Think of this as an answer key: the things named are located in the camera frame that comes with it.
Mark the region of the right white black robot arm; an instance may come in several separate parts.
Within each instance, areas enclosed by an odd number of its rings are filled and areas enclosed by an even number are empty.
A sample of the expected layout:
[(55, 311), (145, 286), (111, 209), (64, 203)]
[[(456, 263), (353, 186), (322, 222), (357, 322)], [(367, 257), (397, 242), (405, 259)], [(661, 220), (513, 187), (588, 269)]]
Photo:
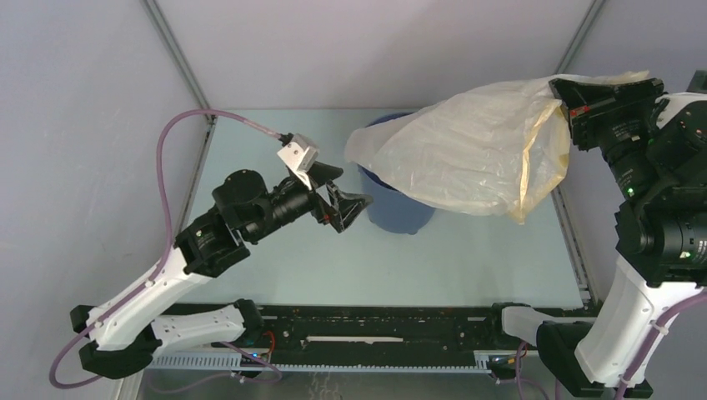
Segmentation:
[(652, 395), (644, 372), (670, 325), (706, 299), (706, 91), (669, 94), (657, 78), (549, 82), (574, 144), (598, 148), (624, 196), (614, 280), (593, 322), (501, 303), (484, 335), (537, 349), (572, 395)]

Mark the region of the blue plastic trash bin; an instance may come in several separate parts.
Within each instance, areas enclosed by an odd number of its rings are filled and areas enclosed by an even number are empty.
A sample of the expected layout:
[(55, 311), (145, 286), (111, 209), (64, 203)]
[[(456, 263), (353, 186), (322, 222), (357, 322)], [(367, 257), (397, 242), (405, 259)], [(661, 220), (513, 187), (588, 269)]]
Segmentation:
[(397, 191), (368, 169), (358, 166), (364, 194), (373, 198), (366, 210), (371, 223), (388, 233), (414, 235), (425, 227), (435, 209)]

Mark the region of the translucent white yellow trash bag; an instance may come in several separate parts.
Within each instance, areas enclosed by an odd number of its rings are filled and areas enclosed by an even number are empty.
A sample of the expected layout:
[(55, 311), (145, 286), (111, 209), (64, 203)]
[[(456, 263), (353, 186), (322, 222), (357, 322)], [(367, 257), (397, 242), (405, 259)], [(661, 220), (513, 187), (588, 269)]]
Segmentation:
[(550, 83), (492, 83), (362, 127), (344, 156), (430, 207), (523, 223), (569, 168), (568, 119)]

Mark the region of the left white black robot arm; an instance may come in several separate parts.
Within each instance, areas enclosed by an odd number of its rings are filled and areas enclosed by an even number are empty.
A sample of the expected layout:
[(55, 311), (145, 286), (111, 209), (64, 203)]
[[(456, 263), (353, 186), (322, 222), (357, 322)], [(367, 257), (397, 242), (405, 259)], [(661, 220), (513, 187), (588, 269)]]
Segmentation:
[(195, 218), (166, 255), (114, 299), (98, 307), (75, 307), (73, 328), (88, 341), (78, 355), (85, 371), (125, 378), (155, 358), (207, 343), (253, 347), (264, 321), (254, 302), (239, 299), (213, 311), (171, 315), (185, 294), (245, 260), (249, 246), (311, 215), (336, 232), (346, 230), (373, 199), (341, 191), (339, 167), (316, 162), (309, 183), (289, 174), (267, 188), (262, 176), (242, 169), (213, 190), (214, 205)]

